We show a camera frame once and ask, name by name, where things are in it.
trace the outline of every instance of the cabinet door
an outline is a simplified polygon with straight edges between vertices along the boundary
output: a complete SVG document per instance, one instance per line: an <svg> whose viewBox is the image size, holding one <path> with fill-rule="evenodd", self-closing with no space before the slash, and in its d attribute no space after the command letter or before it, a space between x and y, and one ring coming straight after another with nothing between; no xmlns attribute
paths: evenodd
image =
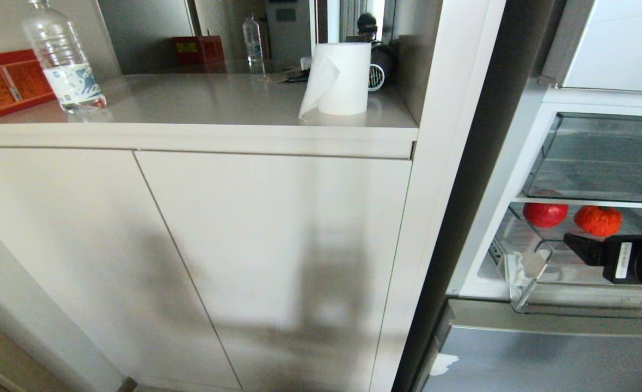
<svg viewBox="0 0 642 392"><path fill-rule="evenodd" d="M410 161L136 155L244 390L366 392Z"/></svg>
<svg viewBox="0 0 642 392"><path fill-rule="evenodd" d="M131 152L0 149L0 239L125 375L239 388Z"/></svg>

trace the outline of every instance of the plastic water bottle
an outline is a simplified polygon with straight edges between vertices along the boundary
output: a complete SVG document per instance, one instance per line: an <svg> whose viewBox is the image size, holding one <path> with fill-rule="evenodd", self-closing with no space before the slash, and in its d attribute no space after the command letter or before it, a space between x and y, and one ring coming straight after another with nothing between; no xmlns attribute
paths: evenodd
<svg viewBox="0 0 642 392"><path fill-rule="evenodd" d="M62 110L75 114L105 107L101 86L69 18L50 8L47 0L26 2L33 9L23 20L23 32Z"/></svg>
<svg viewBox="0 0 642 392"><path fill-rule="evenodd" d="M243 22L243 37L246 38L248 62L261 62L263 47L260 43L260 25L255 21L253 14Z"/></svg>

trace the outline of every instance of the paper towel roll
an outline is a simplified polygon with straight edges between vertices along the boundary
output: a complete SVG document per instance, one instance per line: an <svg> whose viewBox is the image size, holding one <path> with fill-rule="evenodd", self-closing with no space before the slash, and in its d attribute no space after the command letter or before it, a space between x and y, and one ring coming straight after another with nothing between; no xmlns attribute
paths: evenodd
<svg viewBox="0 0 642 392"><path fill-rule="evenodd" d="M370 43L316 45L299 117L314 107L343 116L366 112L370 58Z"/></svg>

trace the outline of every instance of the refrigerator drawer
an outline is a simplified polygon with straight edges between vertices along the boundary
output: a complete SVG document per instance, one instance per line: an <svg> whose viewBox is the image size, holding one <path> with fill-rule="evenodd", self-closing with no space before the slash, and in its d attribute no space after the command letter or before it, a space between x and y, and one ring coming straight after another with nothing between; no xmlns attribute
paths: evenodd
<svg viewBox="0 0 642 392"><path fill-rule="evenodd" d="M521 313L642 317L642 285L615 285L602 266L588 266L562 242L566 233L603 240L573 221L580 206L553 228L537 228L523 216L524 203L511 203L493 241L510 288L512 307ZM642 209L621 209L620 235L642 234Z"/></svg>
<svg viewBox="0 0 642 392"><path fill-rule="evenodd" d="M436 347L458 360L423 392L642 390L642 318L522 315L452 299Z"/></svg>

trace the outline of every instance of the freezer drawer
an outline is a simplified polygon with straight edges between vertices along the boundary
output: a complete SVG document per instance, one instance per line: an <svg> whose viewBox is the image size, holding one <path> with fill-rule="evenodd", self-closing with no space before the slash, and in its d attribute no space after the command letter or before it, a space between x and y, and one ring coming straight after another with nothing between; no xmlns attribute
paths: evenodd
<svg viewBox="0 0 642 392"><path fill-rule="evenodd" d="M436 342L458 360L423 392L642 390L642 318L522 315L452 299Z"/></svg>

